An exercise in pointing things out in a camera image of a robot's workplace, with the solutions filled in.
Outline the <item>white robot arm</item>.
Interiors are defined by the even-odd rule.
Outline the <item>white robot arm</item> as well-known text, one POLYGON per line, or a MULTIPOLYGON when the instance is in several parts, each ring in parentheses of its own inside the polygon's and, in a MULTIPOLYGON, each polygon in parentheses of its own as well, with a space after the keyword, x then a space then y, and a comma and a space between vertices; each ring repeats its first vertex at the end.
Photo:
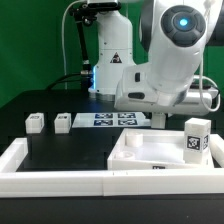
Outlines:
POLYGON ((99 60, 90 94, 123 111, 207 114, 217 92, 192 84, 223 16, 224 0, 144 0, 139 39, 148 61, 137 65, 129 19, 117 10, 99 12, 99 60))

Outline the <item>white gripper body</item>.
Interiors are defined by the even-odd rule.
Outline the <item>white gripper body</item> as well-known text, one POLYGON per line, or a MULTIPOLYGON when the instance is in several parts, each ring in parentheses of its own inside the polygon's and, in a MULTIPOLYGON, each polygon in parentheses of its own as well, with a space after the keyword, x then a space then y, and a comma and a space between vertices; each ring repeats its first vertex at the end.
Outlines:
POLYGON ((202 104, 200 92, 191 89, 193 73, 174 67, 163 72, 163 66, 150 63, 127 67, 118 82, 117 110, 161 112, 204 116, 209 111, 202 104))

